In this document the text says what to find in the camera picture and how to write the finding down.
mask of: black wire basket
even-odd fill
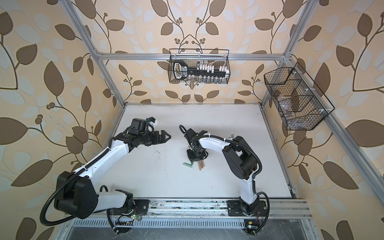
[[[231,75],[229,50],[172,48],[169,50],[170,83],[228,84]]]
[[[304,82],[304,73],[296,64],[293,68],[278,68],[264,74],[265,86],[287,130],[313,130],[334,110],[331,101],[309,75],[313,86]],[[315,93],[325,97],[329,105],[324,106]]]

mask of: divided wire basket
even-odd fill
[[[304,68],[296,64],[293,68],[282,67],[264,74],[265,85],[287,130],[313,130],[334,110],[331,101],[309,75],[313,86],[304,82],[304,73]],[[325,97],[329,105],[324,106],[316,95]]]
[[[228,84],[230,77],[229,50],[172,48],[169,50],[170,83]]]

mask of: wallpaper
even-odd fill
[[[73,0],[99,52],[283,53],[304,0]]]
[[[0,1],[2,239],[54,235],[39,214],[58,175],[100,152],[120,110],[56,3]],[[62,217],[51,204],[48,220]]]
[[[107,64],[127,103],[258,103],[266,91],[263,75],[273,61],[230,61],[228,84],[170,83],[166,61],[115,61]]]
[[[321,85],[338,119],[384,174],[384,2],[320,1],[293,59]]]
[[[265,110],[297,197],[307,201],[319,235],[382,239],[384,208],[326,123],[312,131],[287,131],[275,105],[270,106]]]

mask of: brown leaf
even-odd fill
[[[82,66],[83,66],[83,57],[77,57],[73,61],[73,72],[76,73],[76,72],[80,71]]]
[[[28,131],[28,128],[13,118],[0,118],[0,145],[18,141]]]
[[[91,108],[91,104],[92,104],[91,92],[86,86],[83,90],[83,94],[81,95],[81,107],[83,108],[84,112],[89,111],[89,109]]]
[[[13,21],[7,12],[0,14],[0,34],[6,35],[13,29]]]
[[[78,169],[79,167],[81,167],[82,166],[82,164],[81,163],[76,163],[75,164],[75,166],[73,166],[73,168],[72,168],[72,170],[71,170],[71,172],[73,172],[73,171],[75,171],[76,169]]]
[[[288,133],[288,130],[287,128],[284,126],[283,123],[281,123],[281,129],[283,130],[283,134],[285,137],[288,137],[289,133]]]
[[[260,74],[264,70],[264,64],[261,64],[257,69],[256,69],[256,75]]]
[[[308,155],[311,152],[312,144],[312,138],[305,138],[297,146],[297,151],[303,156]]]
[[[50,227],[50,228],[46,229],[45,231],[40,233],[40,235],[36,238],[36,240],[48,240],[49,237],[51,236],[54,228],[55,227]]]
[[[266,31],[273,28],[273,21],[268,18],[255,20],[255,25],[259,30]]]
[[[211,5],[209,6],[209,13],[212,17],[219,16],[225,7],[225,0],[214,0],[212,1]]]
[[[240,100],[240,99],[235,99],[234,103],[235,104],[244,104],[245,102],[243,100]]]
[[[170,98],[179,98],[179,96],[177,95],[177,93],[173,92],[173,91],[168,91],[166,90],[166,95]]]
[[[88,25],[84,25],[84,27],[85,27],[85,30],[87,30],[89,37],[91,38],[92,34],[91,34],[91,30],[89,29]]]
[[[327,64],[323,63],[314,78],[315,84],[313,87],[316,89],[320,96],[323,96],[324,93],[328,90],[329,85],[331,84],[331,73],[329,72]]]
[[[297,94],[296,89],[293,91],[292,96],[290,98],[291,101],[291,109],[293,112],[298,112],[300,108],[300,99],[299,95]]]
[[[210,91],[209,93],[207,93],[207,98],[214,98],[218,95],[219,92],[219,90]]]
[[[304,181],[311,184],[310,176],[308,175],[308,172],[305,169],[305,167],[303,166],[303,164],[299,165],[299,172],[300,172],[300,175],[303,177]]]
[[[214,24],[212,22],[206,23],[205,30],[207,31],[207,33],[209,33],[211,35],[218,35],[217,26],[216,26],[216,24]]]
[[[117,103],[117,99],[115,96],[113,96],[113,98],[112,98],[113,107],[116,107],[116,103]]]
[[[83,127],[73,127],[72,128],[73,135],[81,142],[86,143],[88,142],[88,131]]]
[[[152,104],[150,99],[145,99],[145,100],[141,101],[140,103],[142,103],[142,104]]]
[[[196,100],[198,103],[202,103],[202,102],[204,101],[204,98],[203,98],[203,96],[201,96],[201,95],[197,95],[197,94],[195,94],[194,97],[195,97],[195,100]]]
[[[75,137],[65,137],[68,150],[73,154],[79,154],[83,150],[83,144]]]
[[[93,76],[93,62],[92,62],[92,59],[88,58],[87,59],[87,65],[88,65],[88,70],[89,70],[89,73]]]
[[[24,46],[22,48],[19,48],[16,52],[16,58],[19,61],[19,63],[23,65],[28,65],[32,63],[37,55],[37,45],[28,45]]]
[[[141,83],[142,83],[141,80],[136,80],[136,81],[133,82],[133,85],[134,86],[139,86],[139,85],[141,85]]]
[[[324,240],[335,240],[333,236],[329,234],[326,230],[320,229],[320,231],[321,231],[321,234],[323,235]]]
[[[351,227],[347,220],[341,220],[336,225],[336,233],[339,240],[353,240]]]
[[[325,162],[323,164],[323,168],[331,181],[340,187],[351,190],[359,188],[355,181],[348,175],[348,173],[336,163]]]
[[[290,18],[297,13],[303,4],[303,0],[286,0],[283,6],[283,15]]]
[[[363,13],[358,21],[358,32],[364,36],[367,37],[369,33],[372,30],[372,19],[371,17]]]
[[[100,130],[101,130],[101,120],[97,122],[95,129],[93,130],[93,134],[95,134],[96,136],[99,135]]]
[[[251,94],[251,91],[248,91],[248,90],[245,90],[245,91],[240,91],[240,92],[237,92],[238,94],[240,95],[243,95],[243,96],[248,96]]]
[[[110,19],[105,23],[105,25],[111,31],[120,31],[124,27],[124,21],[119,19]]]
[[[143,92],[143,91],[134,91],[133,94],[135,94],[136,96],[143,96],[143,95],[147,94],[147,92]]]
[[[167,36],[170,35],[173,32],[173,23],[164,23],[163,26],[161,27],[160,34]]]
[[[358,120],[347,128],[360,147],[377,147],[384,144],[384,126],[372,120]]]
[[[119,69],[122,73],[124,73],[124,75],[128,75],[128,71],[125,69],[125,67],[123,67],[121,64],[119,64]]]
[[[265,50],[258,50],[256,52],[253,52],[253,54],[266,54]]]
[[[168,6],[162,0],[151,0],[152,8],[161,17],[166,17],[168,15]]]
[[[106,98],[110,98],[111,95],[112,95],[112,93],[111,93],[111,91],[110,91],[109,88],[106,88],[106,89],[103,91],[103,94],[104,94],[104,96],[105,96]]]
[[[96,17],[96,8],[91,0],[74,0],[77,5],[77,8],[90,19]]]
[[[74,31],[71,29],[70,26],[66,24],[58,24],[55,26],[55,29],[63,38],[67,40],[74,40],[76,38]]]
[[[25,217],[16,233],[16,240],[30,240],[36,232],[36,222],[33,218]]]
[[[210,54],[218,54],[218,48],[213,49],[212,51],[209,52]]]
[[[304,34],[304,41],[312,41],[320,32],[321,27],[318,25],[310,26]]]
[[[321,6],[327,6],[329,4],[329,0],[320,0],[319,4]]]
[[[299,67],[299,69],[305,73],[305,61],[302,59],[302,58],[298,58],[297,59],[297,66]]]
[[[164,70],[168,71],[169,63],[167,62],[157,62],[157,64]]]
[[[343,46],[337,46],[336,57],[341,65],[343,65],[344,67],[348,67],[353,63],[355,54],[349,48],[345,48]]]
[[[172,83],[172,84],[179,84],[180,83],[180,79],[172,79],[170,81],[170,83]]]
[[[25,187],[34,184],[43,177],[45,177],[53,166],[53,162],[48,159],[43,159],[35,162],[27,169],[25,169],[20,175],[13,181],[11,186],[14,187]]]
[[[251,82],[248,81],[248,80],[241,80],[241,83],[246,85],[246,86],[250,86],[251,85]]]
[[[289,37],[292,36],[292,33],[293,33],[293,31],[295,30],[295,27],[296,27],[296,24],[293,24],[293,25],[291,26],[291,30],[289,31]]]
[[[191,95],[190,94],[187,94],[187,95],[184,95],[184,96],[181,97],[181,101],[183,103],[187,103],[190,99],[191,99]]]
[[[57,4],[59,2],[59,0],[47,0],[47,3],[49,4],[49,5],[55,5],[55,4]]]
[[[61,76],[59,69],[57,69],[52,61],[50,61],[47,67],[45,67],[44,83],[48,90],[56,97],[59,96],[64,90],[63,77]]]
[[[293,142],[296,145],[299,145],[302,140],[306,138],[307,131],[306,130],[297,130],[293,134]]]

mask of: white work surface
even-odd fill
[[[205,167],[199,171],[183,165],[189,162],[183,125],[195,132],[206,130],[220,137],[242,136],[260,158],[263,170],[255,177],[256,191],[269,197],[291,197],[270,135],[258,105],[128,105],[116,135],[131,125],[132,119],[154,117],[156,131],[172,136],[164,144],[140,145],[115,163],[100,179],[96,189],[122,189],[134,197],[239,197],[239,179],[231,172],[222,153],[207,150]]]

